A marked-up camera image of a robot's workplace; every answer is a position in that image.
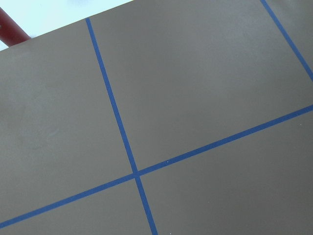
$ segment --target red post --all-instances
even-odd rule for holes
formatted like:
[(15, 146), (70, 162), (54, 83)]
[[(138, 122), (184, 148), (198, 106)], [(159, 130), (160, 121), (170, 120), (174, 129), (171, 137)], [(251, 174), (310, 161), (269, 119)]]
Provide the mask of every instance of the red post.
[(28, 39), (30, 37), (0, 7), (0, 40), (10, 47)]

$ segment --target blue tape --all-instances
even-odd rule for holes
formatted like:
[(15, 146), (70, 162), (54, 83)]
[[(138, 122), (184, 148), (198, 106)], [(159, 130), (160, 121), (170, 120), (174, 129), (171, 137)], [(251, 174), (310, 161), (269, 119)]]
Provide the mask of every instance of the blue tape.
[(305, 71), (307, 72), (308, 76), (310, 77), (310, 79), (313, 81), (313, 72), (310, 68), (310, 66), (307, 64), (307, 62), (305, 61), (305, 59), (303, 58), (303, 56), (301, 55), (300, 51), (298, 50), (298, 48), (296, 47), (296, 45), (293, 43), (293, 41), (291, 40), (290, 36), (288, 35), (287, 31), (284, 29), (284, 27), (282, 26), (282, 24), (279, 22), (278, 18), (276, 17), (276, 15), (274, 14), (274, 12), (272, 11), (272, 9), (270, 8), (270, 6), (268, 5), (268, 3), (266, 2), (266, 0), (260, 0), (261, 3), (263, 4), (264, 8), (267, 10), (267, 12), (269, 13), (269, 15), (271, 16), (271, 18), (273, 19), (273, 21), (275, 22), (276, 26), (279, 28), (280, 32), (282, 33), (282, 35), (284, 36), (284, 38), (286, 39), (287, 43), (289, 44), (289, 46), (292, 48), (294, 54), (298, 57), (298, 60), (300, 61), (300, 63), (302, 64), (303, 68), (305, 69)]
[(124, 125), (123, 125), (123, 122), (122, 122), (122, 118), (121, 118), (121, 116), (119, 114), (119, 111), (118, 111), (118, 108), (117, 108), (117, 104), (116, 104), (116, 101), (115, 101), (115, 98), (114, 98), (114, 95), (113, 95), (113, 91), (112, 91), (112, 88), (111, 88), (111, 85), (110, 85), (110, 82), (109, 82), (107, 71), (106, 71), (106, 68), (104, 66), (104, 62), (103, 62), (103, 59), (102, 59), (102, 56), (101, 56), (101, 53), (100, 53), (100, 50), (99, 50), (99, 47), (98, 47), (96, 36), (95, 36), (95, 34), (93, 32), (93, 28), (92, 28), (92, 25), (91, 25), (91, 22), (90, 22), (89, 18), (86, 18), (86, 23), (87, 23), (87, 26), (88, 26), (88, 30), (89, 30), (89, 34), (90, 34), (91, 41), (92, 41), (92, 44), (93, 44), (93, 48), (94, 48), (94, 51), (96, 53), (97, 60), (98, 60), (99, 66), (100, 66), (100, 70), (101, 70), (101, 73), (102, 73), (102, 76), (103, 76), (103, 80), (104, 80), (105, 86), (106, 86), (107, 91), (108, 91), (108, 95), (109, 95), (110, 102), (111, 102), (111, 105), (112, 105), (112, 108), (113, 108), (113, 112), (114, 112), (115, 119), (116, 119), (116, 122), (117, 122), (117, 125), (118, 125), (118, 129), (119, 129), (119, 131), (121, 133), (122, 140), (123, 140), (123, 143), (124, 143), (124, 146), (125, 146), (125, 149), (126, 149), (126, 153), (127, 153), (129, 162), (131, 164), (133, 173), (136, 175), (135, 181), (136, 181), (136, 184), (137, 184), (137, 188), (138, 188), (138, 191), (139, 191), (139, 195), (140, 195), (140, 198), (141, 198), (141, 202), (142, 202), (143, 208), (144, 208), (144, 210), (146, 212), (146, 216), (147, 216), (147, 220), (148, 220), (151, 232), (152, 232), (153, 235), (157, 235), (156, 224), (155, 224), (155, 222), (153, 220), (152, 213), (151, 213), (151, 210), (150, 210), (150, 207), (149, 207), (149, 203), (148, 203), (148, 200), (147, 200), (147, 197), (146, 197), (146, 193), (144, 191), (144, 188), (143, 188), (140, 176), (137, 175), (138, 169), (137, 169), (137, 166), (136, 166), (136, 163), (135, 163), (135, 160), (134, 160), (133, 152), (131, 150), (131, 146), (129, 144), (129, 141), (128, 141), (128, 138), (127, 138), (127, 135), (126, 135), (126, 131), (125, 131), (125, 128), (124, 128)]
[(298, 110), (298, 111), (295, 111), (295, 112), (293, 112), (293, 113), (290, 113), (290, 114), (284, 115), (284, 116), (282, 116), (282, 117), (276, 118), (276, 119), (274, 119), (274, 120), (272, 120), (272, 121), (265, 122), (265, 123), (263, 123), (263, 124), (261, 124), (261, 125), (252, 127), (252, 128), (250, 128), (250, 129), (247, 129), (247, 130), (242, 131), (242, 132), (239, 132), (239, 133), (237, 133), (237, 134), (235, 134), (235, 135), (226, 137), (226, 138), (224, 138), (224, 139), (221, 139), (221, 140), (219, 140), (219, 141), (210, 143), (210, 144), (205, 145), (205, 146), (203, 146), (203, 147), (194, 149), (194, 150), (192, 150), (192, 151), (190, 151), (190, 152), (181, 154), (181, 155), (179, 155), (179, 156), (177, 156), (177, 157), (170, 158), (170, 159), (168, 159), (168, 160), (166, 160), (166, 161), (163, 161), (163, 162), (161, 162), (161, 163), (158, 163), (158, 164), (156, 164), (156, 165), (147, 167), (147, 168), (145, 168), (145, 169), (140, 170), (138, 173), (139, 173), (139, 175), (148, 174), (148, 173), (150, 173), (150, 172), (152, 172), (152, 171), (155, 171), (155, 170), (161, 169), (161, 168), (163, 168), (163, 167), (166, 167), (166, 166), (168, 166), (168, 165), (171, 165), (171, 164), (180, 162), (180, 161), (182, 161), (182, 160), (185, 160), (185, 159), (187, 159), (187, 158), (193, 157), (193, 156), (195, 156), (195, 155), (197, 155), (197, 154), (203, 153), (203, 152), (208, 151), (208, 150), (210, 150), (210, 149), (219, 147), (219, 146), (224, 145), (224, 144), (229, 143), (229, 142), (233, 142), (233, 141), (235, 141), (235, 140), (237, 140), (237, 139), (240, 139), (240, 138), (242, 138), (242, 137), (251, 135), (251, 134), (253, 134), (253, 133), (255, 133), (255, 132), (264, 130), (264, 129), (269, 128), (269, 127), (271, 127), (271, 126), (275, 126), (275, 125), (277, 125), (277, 124), (279, 124), (279, 123), (281, 123), (281, 122), (284, 122), (284, 121), (287, 121), (287, 120), (289, 120), (289, 119), (295, 118), (295, 117), (300, 116), (300, 115), (302, 115), (302, 114), (306, 114), (306, 113), (308, 113), (308, 112), (310, 112), (310, 111), (312, 111), (312, 110), (313, 110), (313, 105), (310, 105), (310, 106), (308, 106), (308, 107), (305, 107), (305, 108), (300, 109), (300, 110)]
[(134, 178), (134, 174), (126, 175), (124, 177), (121, 177), (121, 178), (118, 178), (116, 180), (110, 181), (110, 182), (108, 182), (106, 184), (97, 186), (95, 188), (92, 188), (92, 189), (89, 189), (87, 191), (81, 192), (81, 193), (76, 194), (74, 196), (65, 198), (65, 199), (63, 199), (61, 201), (52, 203), (52, 204), (47, 205), (45, 207), (41, 207), (41, 208), (36, 209), (34, 211), (22, 214), (20, 216), (17, 216), (15, 218), (12, 218), (12, 219), (9, 219), (9, 220), (6, 220), (6, 221), (0, 223), (0, 229), (2, 229), (4, 227), (7, 227), (7, 226), (10, 226), (12, 224), (16, 224), (16, 223), (21, 222), (23, 220), (29, 219), (29, 218), (34, 217), (36, 215), (48, 212), (48, 211), (53, 210), (53, 209), (56, 209), (58, 207), (64, 206), (64, 205), (66, 205), (68, 203), (77, 201), (77, 200), (82, 199), (84, 197), (93, 195), (95, 193), (98, 193), (100, 191), (106, 190), (108, 188), (114, 187), (114, 186), (119, 185), (121, 183), (124, 183), (126, 181), (132, 180), (133, 178)]

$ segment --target gray floor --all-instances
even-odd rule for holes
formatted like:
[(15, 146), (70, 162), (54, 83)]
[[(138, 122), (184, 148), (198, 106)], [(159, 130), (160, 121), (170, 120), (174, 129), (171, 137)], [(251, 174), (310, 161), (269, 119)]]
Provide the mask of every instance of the gray floor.
[[(312, 110), (313, 78), (262, 3), (136, 0), (90, 18), (139, 172), (85, 21), (0, 52), (0, 234), (311, 235), (312, 112), (171, 164)], [(313, 2), (268, 4), (313, 68)]]

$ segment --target red pole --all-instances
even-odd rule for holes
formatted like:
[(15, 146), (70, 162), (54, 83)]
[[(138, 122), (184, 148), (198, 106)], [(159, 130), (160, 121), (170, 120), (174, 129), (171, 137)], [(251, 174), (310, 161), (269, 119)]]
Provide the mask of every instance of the red pole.
[(30, 37), (0, 7), (0, 40), (10, 47), (28, 39)]

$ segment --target blue stripe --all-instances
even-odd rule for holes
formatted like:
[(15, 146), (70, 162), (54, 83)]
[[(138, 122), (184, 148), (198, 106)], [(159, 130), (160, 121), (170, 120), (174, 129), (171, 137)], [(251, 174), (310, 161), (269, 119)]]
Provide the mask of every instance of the blue stripe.
[(268, 3), (266, 2), (266, 0), (260, 0), (261, 3), (263, 4), (264, 8), (267, 10), (267, 12), (269, 13), (269, 15), (271, 16), (271, 18), (273, 19), (273, 21), (275, 22), (276, 26), (279, 28), (280, 32), (283, 34), (283, 36), (285, 37), (287, 43), (289, 44), (289, 46), (292, 48), (293, 52), (295, 53), (295, 55), (298, 57), (298, 60), (301, 62), (303, 68), (305, 69), (305, 71), (307, 72), (307, 74), (309, 75), (310, 79), (313, 81), (313, 72), (310, 68), (310, 66), (307, 64), (307, 62), (305, 61), (305, 59), (303, 58), (303, 56), (301, 55), (300, 51), (298, 50), (298, 48), (296, 47), (296, 45), (293, 43), (293, 41), (291, 40), (290, 36), (288, 35), (287, 31), (284, 29), (284, 27), (282, 26), (282, 24), (279, 22), (278, 18), (276, 17), (276, 15), (274, 14), (274, 12), (272, 11), (272, 9), (270, 8), (270, 6), (268, 5)]
[(56, 209), (58, 207), (64, 206), (64, 205), (66, 205), (68, 203), (77, 201), (77, 200), (82, 199), (84, 197), (93, 195), (93, 194), (98, 193), (100, 191), (103, 191), (105, 189), (111, 188), (113, 186), (119, 185), (119, 184), (124, 183), (124, 182), (129, 181), (129, 180), (132, 180), (133, 178), (134, 178), (134, 174), (130, 174), (130, 175), (118, 178), (116, 180), (110, 181), (110, 182), (108, 182), (106, 184), (103, 184), (103, 185), (97, 186), (95, 188), (89, 189), (87, 191), (81, 192), (81, 193), (76, 194), (74, 196), (65, 198), (65, 199), (63, 199), (61, 201), (52, 203), (52, 204), (47, 205), (45, 207), (41, 207), (41, 208), (36, 209), (34, 211), (22, 214), (20, 216), (17, 216), (15, 218), (12, 218), (12, 219), (9, 219), (9, 220), (6, 220), (6, 221), (0, 223), (0, 229), (2, 229), (4, 227), (7, 227), (7, 226), (10, 226), (12, 224), (21, 222), (23, 220), (29, 219), (29, 218), (34, 217), (36, 215), (48, 212), (48, 211), (53, 210), (53, 209)]
[(156, 225), (155, 225), (155, 222), (154, 222), (152, 214), (151, 214), (151, 210), (150, 210), (149, 203), (148, 203), (148, 200), (147, 200), (147, 197), (146, 197), (146, 193), (145, 193), (144, 188), (142, 186), (140, 176), (137, 175), (138, 169), (137, 169), (137, 166), (136, 166), (136, 163), (135, 163), (135, 160), (134, 160), (133, 152), (131, 150), (131, 146), (129, 144), (129, 141), (128, 141), (128, 138), (127, 138), (127, 135), (126, 135), (126, 131), (125, 131), (125, 128), (124, 128), (124, 125), (123, 125), (123, 122), (122, 122), (122, 118), (121, 118), (121, 116), (119, 114), (119, 111), (118, 111), (118, 108), (117, 108), (117, 104), (116, 104), (116, 101), (115, 101), (115, 98), (114, 98), (114, 95), (113, 95), (113, 91), (112, 91), (112, 88), (111, 88), (111, 85), (110, 85), (110, 82), (109, 82), (107, 71), (106, 71), (106, 68), (104, 66), (104, 62), (103, 62), (103, 59), (102, 59), (102, 56), (101, 56), (101, 53), (100, 53), (100, 50), (99, 50), (99, 47), (98, 47), (96, 36), (95, 36), (95, 34), (93, 32), (93, 28), (92, 28), (92, 25), (91, 25), (91, 22), (90, 22), (89, 18), (86, 18), (86, 23), (87, 23), (87, 26), (88, 26), (88, 30), (89, 30), (89, 34), (90, 34), (91, 41), (92, 41), (92, 44), (93, 44), (93, 48), (94, 48), (94, 51), (96, 53), (97, 60), (98, 60), (99, 66), (100, 66), (100, 70), (101, 70), (101, 73), (102, 73), (102, 76), (103, 76), (103, 80), (104, 80), (105, 86), (106, 86), (107, 91), (108, 91), (108, 95), (109, 95), (110, 102), (111, 102), (111, 105), (112, 105), (112, 108), (113, 108), (115, 119), (116, 119), (116, 122), (117, 122), (117, 125), (118, 125), (118, 128), (119, 128), (119, 131), (121, 133), (121, 136), (122, 136), (122, 140), (123, 140), (123, 143), (124, 143), (124, 146), (125, 146), (125, 149), (126, 149), (126, 153), (127, 153), (129, 162), (131, 164), (133, 173), (136, 175), (135, 176), (135, 180), (136, 180), (137, 188), (138, 188), (138, 191), (139, 191), (139, 195), (140, 195), (140, 198), (141, 198), (141, 202), (142, 202), (143, 208), (144, 208), (144, 210), (146, 212), (146, 216), (147, 216), (147, 220), (148, 220), (151, 232), (152, 232), (153, 235), (157, 235)]
[(240, 138), (242, 138), (242, 137), (251, 135), (251, 134), (253, 134), (253, 133), (255, 133), (255, 132), (262, 131), (262, 130), (264, 130), (264, 129), (266, 129), (266, 128), (269, 128), (269, 127), (271, 127), (271, 126), (277, 125), (277, 124), (279, 124), (279, 123), (281, 123), (281, 122), (284, 122), (284, 121), (287, 121), (287, 120), (289, 120), (289, 119), (295, 118), (295, 117), (297, 117), (297, 116), (299, 116), (299, 115), (306, 114), (306, 113), (308, 113), (308, 112), (310, 112), (310, 111), (312, 111), (312, 110), (313, 110), (313, 105), (310, 105), (310, 106), (308, 106), (308, 107), (306, 107), (306, 108), (303, 108), (303, 109), (300, 109), (300, 110), (295, 111), (295, 112), (293, 112), (293, 113), (290, 113), (290, 114), (284, 115), (284, 116), (282, 116), (282, 117), (276, 118), (276, 119), (274, 119), (274, 120), (272, 120), (272, 121), (268, 121), (268, 122), (263, 123), (263, 124), (261, 124), (261, 125), (252, 127), (252, 128), (250, 128), (250, 129), (248, 129), (248, 130), (239, 132), (239, 133), (237, 133), (237, 134), (235, 134), (235, 135), (226, 137), (226, 138), (224, 138), (224, 139), (221, 139), (221, 140), (219, 140), (219, 141), (210, 143), (210, 144), (208, 144), (208, 145), (205, 145), (205, 146), (203, 146), (203, 147), (197, 148), (197, 149), (192, 150), (192, 151), (190, 151), (190, 152), (181, 154), (181, 155), (179, 155), (179, 156), (177, 156), (177, 157), (170, 158), (170, 159), (168, 159), (168, 160), (166, 160), (166, 161), (163, 161), (163, 162), (161, 162), (161, 163), (158, 163), (158, 164), (156, 164), (156, 165), (147, 167), (147, 168), (145, 168), (145, 169), (143, 169), (143, 170), (140, 170), (138, 173), (139, 173), (139, 175), (144, 175), (144, 174), (150, 173), (150, 172), (152, 172), (152, 171), (155, 171), (155, 170), (161, 169), (161, 168), (163, 168), (163, 167), (166, 167), (166, 166), (168, 166), (168, 165), (171, 165), (171, 164), (180, 162), (180, 161), (182, 161), (182, 160), (185, 160), (185, 159), (187, 159), (187, 158), (193, 157), (193, 156), (195, 156), (195, 155), (197, 155), (197, 154), (203, 153), (203, 152), (208, 151), (208, 150), (210, 150), (210, 149), (219, 147), (219, 146), (221, 146), (221, 145), (224, 145), (224, 144), (229, 143), (229, 142), (233, 142), (233, 141), (235, 141), (235, 140), (237, 140), (237, 139), (240, 139)]
[[(187, 159), (187, 158), (190, 158), (190, 157), (193, 157), (197, 154), (200, 154), (200, 153), (203, 153), (205, 151), (208, 151), (210, 149), (213, 149), (213, 148), (216, 148), (216, 147), (219, 147), (219, 146), (222, 146), (226, 143), (229, 143), (229, 142), (232, 142), (232, 141), (235, 141), (237, 139), (240, 139), (242, 137), (245, 137), (245, 136), (248, 136), (248, 135), (251, 135), (253, 133), (256, 133), (258, 131), (262, 131), (266, 128), (269, 128), (269, 127), (272, 127), (272, 126), (275, 126), (279, 123), (282, 123), (284, 121), (287, 121), (289, 119), (292, 119), (292, 118), (295, 118), (297, 116), (300, 116), (300, 115), (303, 115), (303, 114), (306, 114), (308, 112), (311, 112), (313, 111), (313, 105), (310, 105), (308, 107), (305, 107), (303, 109), (300, 109), (298, 111), (295, 111), (293, 113), (290, 113), (290, 114), (287, 114), (287, 115), (284, 115), (282, 117), (279, 117), (279, 118), (276, 118), (272, 121), (268, 121), (266, 123), (263, 123), (261, 125), (258, 125), (258, 126), (255, 126), (255, 127), (252, 127), (248, 130), (245, 130), (245, 131), (242, 131), (240, 133), (237, 133), (235, 135), (232, 135), (232, 136), (229, 136), (227, 138), (224, 138), (224, 139), (221, 139), (219, 141), (216, 141), (216, 142), (213, 142), (211, 144), (208, 144), (208, 145), (205, 145), (203, 147), (200, 147), (200, 148), (197, 148), (195, 150), (192, 150), (190, 152), (187, 152), (187, 153), (184, 153), (184, 154), (181, 154), (177, 157), (174, 157), (174, 158), (170, 158), (169, 160), (166, 160), (166, 161), (163, 161), (161, 163), (158, 163), (156, 165), (153, 165), (153, 166), (150, 166), (150, 167), (147, 167), (143, 170), (140, 170), (136, 176), (134, 174), (130, 174), (130, 175), (127, 175), (127, 176), (124, 176), (124, 177), (121, 177), (119, 179), (116, 179), (116, 180), (113, 180), (111, 182), (108, 182), (106, 184), (103, 184), (103, 185), (100, 185), (98, 187), (95, 187), (95, 188), (92, 188), (92, 189), (89, 189), (87, 191), (84, 191), (84, 192), (81, 192), (77, 195), (74, 195), (74, 196), (71, 196), (71, 197), (68, 197), (66, 199), (63, 199), (61, 201), (58, 201), (58, 202), (55, 202), (55, 203), (52, 203), (48, 206), (45, 206), (45, 207), (42, 207), (40, 209), (37, 209), (37, 210), (34, 210), (34, 211), (31, 211), (31, 212), (28, 212), (26, 214), (23, 214), (23, 215), (20, 215), (18, 217), (15, 217), (13, 219), (9, 219), (7, 221), (4, 221), (2, 223), (0, 223), (0, 229), (1, 228), (4, 228), (4, 227), (7, 227), (9, 225), (12, 225), (12, 224), (15, 224), (15, 223), (18, 223), (22, 220), (25, 220), (25, 219), (29, 219), (31, 217), (34, 217), (36, 215), (39, 215), (41, 213), (44, 213), (44, 212), (47, 212), (47, 211), (50, 211), (50, 210), (53, 210), (55, 208), (58, 208), (60, 206), (64, 206), (68, 203), (71, 203), (71, 202), (74, 202), (76, 200), (79, 200), (81, 198), (84, 198), (84, 197), (87, 197), (87, 196), (90, 196), (92, 194), (95, 194), (97, 192), (100, 192), (100, 191), (103, 191), (107, 188), (111, 188), (113, 186), (116, 186), (118, 184), (121, 184), (121, 183), (124, 183), (126, 181), (129, 181), (129, 180), (132, 180), (135, 178), (136, 180), (136, 183), (137, 183), (137, 186), (138, 186), (138, 190), (140, 192), (140, 197), (141, 197), (141, 200), (142, 200), (142, 203), (144, 205), (144, 209), (145, 209), (145, 212), (147, 214), (147, 217), (150, 218), (150, 216), (152, 217), (152, 214), (151, 214), (151, 211), (150, 211), (150, 208), (145, 206), (148, 204), (148, 201), (147, 201), (147, 197), (146, 197), (146, 194), (143, 190), (143, 186), (142, 186), (142, 183), (141, 183), (141, 180), (140, 178), (137, 176), (137, 175), (145, 175), (145, 174), (148, 174), (152, 171), (155, 171), (155, 170), (159, 170), (165, 166), (168, 166), (168, 165), (171, 165), (171, 164), (174, 164), (174, 163), (177, 163), (177, 162), (180, 162), (184, 159)], [(151, 228), (151, 231), (153, 233), (153, 235), (156, 235), (157, 232), (156, 230), (154, 231), (154, 228), (155, 226), (152, 226), (150, 225), (150, 228)]]

